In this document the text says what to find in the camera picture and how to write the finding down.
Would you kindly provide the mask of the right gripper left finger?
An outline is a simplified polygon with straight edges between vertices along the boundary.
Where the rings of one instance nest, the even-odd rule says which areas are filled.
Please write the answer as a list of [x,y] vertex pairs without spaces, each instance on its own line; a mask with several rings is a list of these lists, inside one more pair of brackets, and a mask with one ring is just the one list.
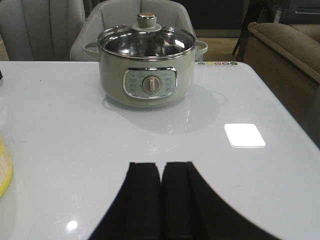
[[161,239],[160,195],[161,182],[156,164],[131,162],[117,196],[89,239]]

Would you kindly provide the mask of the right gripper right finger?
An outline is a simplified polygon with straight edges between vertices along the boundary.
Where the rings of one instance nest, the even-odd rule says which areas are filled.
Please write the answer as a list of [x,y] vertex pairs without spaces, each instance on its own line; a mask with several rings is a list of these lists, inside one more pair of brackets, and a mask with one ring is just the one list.
[[166,240],[274,240],[204,180],[192,162],[168,162],[162,174]]

